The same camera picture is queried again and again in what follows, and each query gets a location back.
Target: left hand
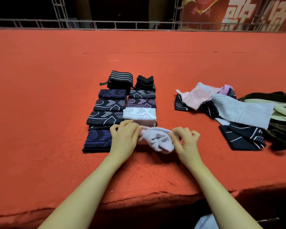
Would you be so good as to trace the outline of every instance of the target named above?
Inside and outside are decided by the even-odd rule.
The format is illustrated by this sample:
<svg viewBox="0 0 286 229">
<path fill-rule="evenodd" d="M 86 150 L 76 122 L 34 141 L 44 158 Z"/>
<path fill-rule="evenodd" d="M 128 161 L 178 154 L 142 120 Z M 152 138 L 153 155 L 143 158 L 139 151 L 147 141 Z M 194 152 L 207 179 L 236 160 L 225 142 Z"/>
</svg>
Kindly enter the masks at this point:
<svg viewBox="0 0 286 229">
<path fill-rule="evenodd" d="M 133 153 L 141 129 L 133 120 L 125 120 L 119 125 L 111 126 L 112 143 L 109 156 L 122 165 Z"/>
</svg>

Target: right hand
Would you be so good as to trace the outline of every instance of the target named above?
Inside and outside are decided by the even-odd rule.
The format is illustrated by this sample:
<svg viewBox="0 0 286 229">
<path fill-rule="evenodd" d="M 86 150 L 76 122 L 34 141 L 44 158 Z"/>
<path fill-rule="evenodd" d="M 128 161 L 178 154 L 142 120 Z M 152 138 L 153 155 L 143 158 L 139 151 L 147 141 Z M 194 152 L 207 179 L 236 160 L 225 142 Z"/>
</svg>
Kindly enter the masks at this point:
<svg viewBox="0 0 286 229">
<path fill-rule="evenodd" d="M 202 164 L 201 157 L 197 148 L 197 141 L 200 134 L 196 131 L 190 131 L 189 128 L 177 127 L 172 130 L 177 133 L 183 140 L 183 143 L 172 133 L 168 133 L 175 146 L 180 161 L 188 167 L 193 164 Z"/>
</svg>

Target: red carpet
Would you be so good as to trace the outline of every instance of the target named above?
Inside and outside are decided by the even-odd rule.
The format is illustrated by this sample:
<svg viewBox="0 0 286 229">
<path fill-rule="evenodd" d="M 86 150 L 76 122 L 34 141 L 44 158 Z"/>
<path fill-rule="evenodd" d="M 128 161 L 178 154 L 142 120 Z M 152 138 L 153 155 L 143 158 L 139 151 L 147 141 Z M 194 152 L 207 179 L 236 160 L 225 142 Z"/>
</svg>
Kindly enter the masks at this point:
<svg viewBox="0 0 286 229">
<path fill-rule="evenodd" d="M 112 70 L 154 76 L 158 126 L 198 131 L 202 160 L 229 191 L 286 186 L 286 151 L 232 151 L 216 121 L 174 110 L 175 89 L 198 82 L 229 84 L 237 97 L 286 92 L 286 34 L 0 30 L 0 226 L 43 219 L 107 156 L 81 149 Z M 100 209 L 201 197 L 175 154 L 136 151 Z"/>
</svg>

